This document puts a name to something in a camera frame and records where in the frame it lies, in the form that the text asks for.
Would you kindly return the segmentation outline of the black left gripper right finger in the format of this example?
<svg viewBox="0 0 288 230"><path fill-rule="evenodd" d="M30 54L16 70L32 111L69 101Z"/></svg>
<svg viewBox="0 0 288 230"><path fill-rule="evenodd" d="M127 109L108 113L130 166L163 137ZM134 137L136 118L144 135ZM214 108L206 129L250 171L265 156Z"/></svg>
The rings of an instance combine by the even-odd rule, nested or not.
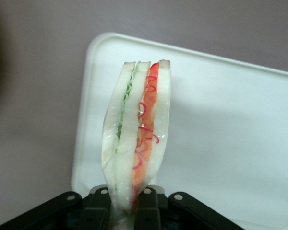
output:
<svg viewBox="0 0 288 230"><path fill-rule="evenodd" d="M185 192L164 194L152 185L137 197L135 230L241 230L242 227Z"/></svg>

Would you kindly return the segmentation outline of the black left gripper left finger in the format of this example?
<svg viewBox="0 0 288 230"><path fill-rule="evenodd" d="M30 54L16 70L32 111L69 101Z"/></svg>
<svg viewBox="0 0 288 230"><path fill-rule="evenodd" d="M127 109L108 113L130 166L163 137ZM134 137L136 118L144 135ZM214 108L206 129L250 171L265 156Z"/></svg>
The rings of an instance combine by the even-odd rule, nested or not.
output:
<svg viewBox="0 0 288 230"><path fill-rule="evenodd" d="M0 230L107 230L111 200L105 185L83 198L65 192L3 224Z"/></svg>

